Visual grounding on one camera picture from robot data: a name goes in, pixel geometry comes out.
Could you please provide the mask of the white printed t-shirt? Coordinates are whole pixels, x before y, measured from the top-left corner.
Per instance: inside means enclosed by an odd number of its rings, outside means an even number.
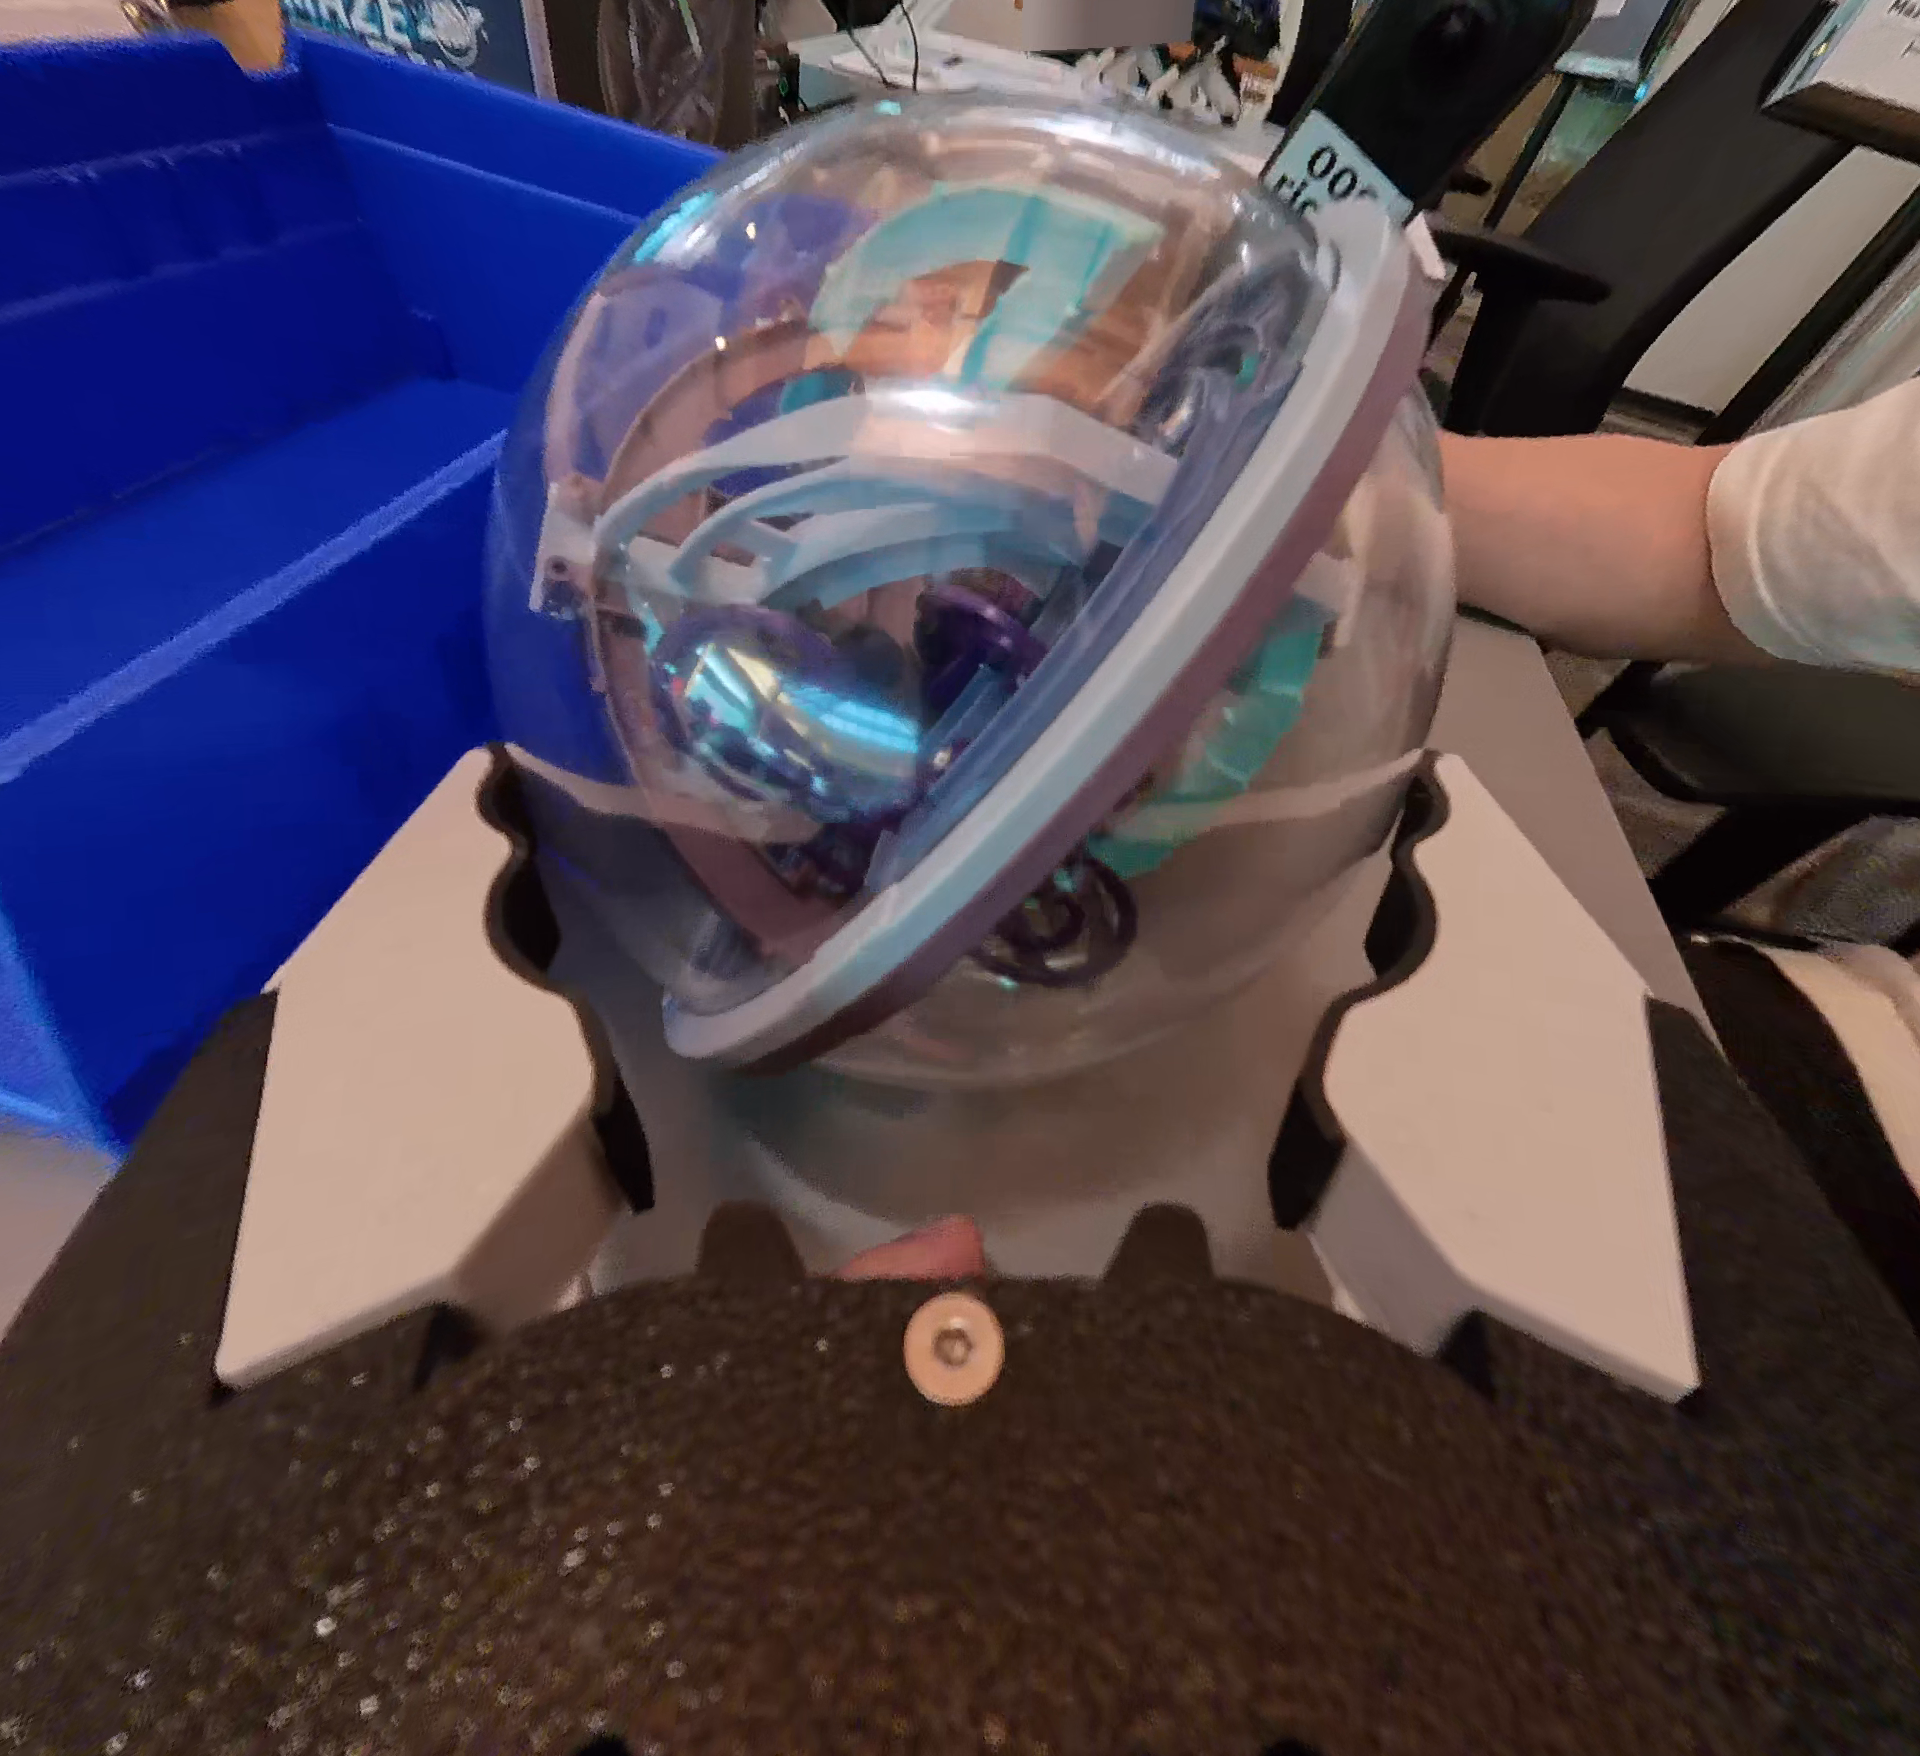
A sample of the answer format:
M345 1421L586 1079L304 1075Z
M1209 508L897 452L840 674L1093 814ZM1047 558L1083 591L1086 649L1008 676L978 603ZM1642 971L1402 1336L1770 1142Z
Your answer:
M1730 447L1707 498L1732 625L1801 666L1917 672L1917 382Z

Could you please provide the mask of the black office chair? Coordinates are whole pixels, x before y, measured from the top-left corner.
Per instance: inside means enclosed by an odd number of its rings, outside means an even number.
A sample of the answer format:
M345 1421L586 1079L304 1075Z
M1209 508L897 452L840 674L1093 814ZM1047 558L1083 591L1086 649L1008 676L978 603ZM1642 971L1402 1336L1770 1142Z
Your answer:
M1917 819L1917 688L1813 666L1628 663L1576 713L1659 796L1716 808L1649 879L1667 928L1722 928L1802 856Z
M1522 234L1431 220L1479 289L1444 397L1458 438L1596 429L1669 322L1824 182L1851 142L1768 100L1828 0L1737 0Z

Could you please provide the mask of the clear plastic maze ball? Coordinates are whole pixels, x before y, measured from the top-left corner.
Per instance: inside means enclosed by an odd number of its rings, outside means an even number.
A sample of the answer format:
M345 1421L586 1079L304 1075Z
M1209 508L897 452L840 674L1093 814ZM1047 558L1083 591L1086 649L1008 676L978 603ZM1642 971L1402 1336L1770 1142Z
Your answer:
M689 1062L1057 1079L1381 854L1452 638L1426 222L1064 92L895 94L610 255L500 452L536 841Z

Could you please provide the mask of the person's left hand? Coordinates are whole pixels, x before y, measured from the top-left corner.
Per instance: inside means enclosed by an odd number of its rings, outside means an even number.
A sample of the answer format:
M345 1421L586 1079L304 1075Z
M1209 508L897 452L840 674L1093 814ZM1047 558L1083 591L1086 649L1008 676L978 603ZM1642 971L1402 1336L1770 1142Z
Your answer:
M964 1284L988 1272L985 1240L970 1215L942 1215L895 1240L850 1255L835 1269L846 1281Z

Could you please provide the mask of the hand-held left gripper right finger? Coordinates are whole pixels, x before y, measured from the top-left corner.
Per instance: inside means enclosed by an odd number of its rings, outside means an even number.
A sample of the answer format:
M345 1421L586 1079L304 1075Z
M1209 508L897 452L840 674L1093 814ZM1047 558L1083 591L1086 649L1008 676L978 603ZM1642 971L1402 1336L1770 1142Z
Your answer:
M1271 1149L1277 1225L1413 1351L1482 1316L1689 1396L1654 1000L1458 755L1415 771L1364 952Z

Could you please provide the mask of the person's right forearm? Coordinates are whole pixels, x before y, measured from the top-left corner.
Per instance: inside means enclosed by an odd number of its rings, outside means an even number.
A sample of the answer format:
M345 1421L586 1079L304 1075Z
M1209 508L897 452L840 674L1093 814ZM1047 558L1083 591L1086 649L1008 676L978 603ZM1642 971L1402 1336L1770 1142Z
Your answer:
M1708 496L1722 447L1635 436L1444 431L1461 600L1590 659L1757 656L1718 595Z

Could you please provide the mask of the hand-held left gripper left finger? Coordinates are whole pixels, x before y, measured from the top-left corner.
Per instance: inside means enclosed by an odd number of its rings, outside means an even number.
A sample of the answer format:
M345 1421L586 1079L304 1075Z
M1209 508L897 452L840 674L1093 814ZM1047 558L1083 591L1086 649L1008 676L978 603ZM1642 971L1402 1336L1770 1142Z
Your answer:
M420 1308L508 1332L584 1289L651 1151L560 928L517 764L469 749L268 984L216 1377Z

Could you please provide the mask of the blue plastic bin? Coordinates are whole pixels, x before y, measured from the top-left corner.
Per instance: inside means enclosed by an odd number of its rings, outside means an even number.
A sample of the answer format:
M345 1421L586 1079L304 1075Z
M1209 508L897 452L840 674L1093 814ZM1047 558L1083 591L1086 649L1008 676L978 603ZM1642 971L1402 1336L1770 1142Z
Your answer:
M336 39L3 49L3 1129L126 1147L492 740L500 438L713 159Z

